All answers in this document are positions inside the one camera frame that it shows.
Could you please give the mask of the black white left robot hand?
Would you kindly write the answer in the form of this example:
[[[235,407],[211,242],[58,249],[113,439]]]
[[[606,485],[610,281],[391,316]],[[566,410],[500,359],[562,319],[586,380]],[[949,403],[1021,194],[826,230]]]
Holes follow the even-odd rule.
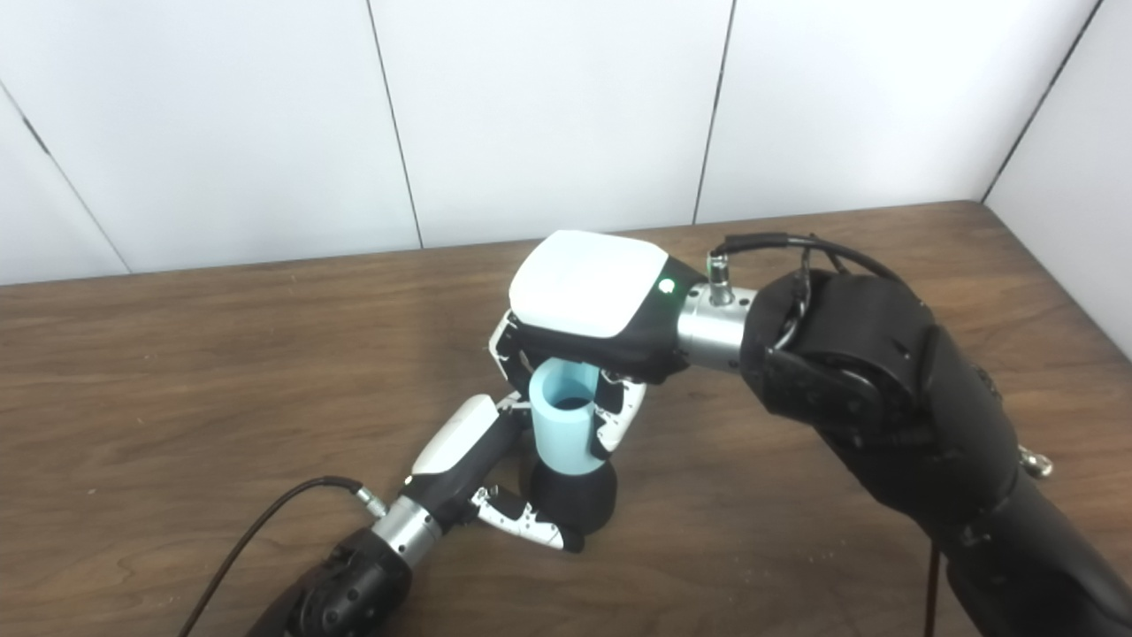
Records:
[[[531,427],[531,407],[517,394],[495,402],[471,396],[441,425],[409,471],[401,496],[424,513],[424,523],[441,535],[482,520],[555,551],[578,554],[581,533],[554,520],[511,489],[488,487],[486,476],[521,442]]]

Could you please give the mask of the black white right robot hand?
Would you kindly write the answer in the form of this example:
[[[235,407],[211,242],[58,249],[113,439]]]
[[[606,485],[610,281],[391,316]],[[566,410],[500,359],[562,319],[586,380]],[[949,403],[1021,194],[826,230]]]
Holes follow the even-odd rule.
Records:
[[[705,281],[655,243],[559,230],[520,265],[488,348],[522,399],[547,360],[595,367],[586,447],[607,460],[638,415],[646,387],[691,367],[678,322],[692,290]]]

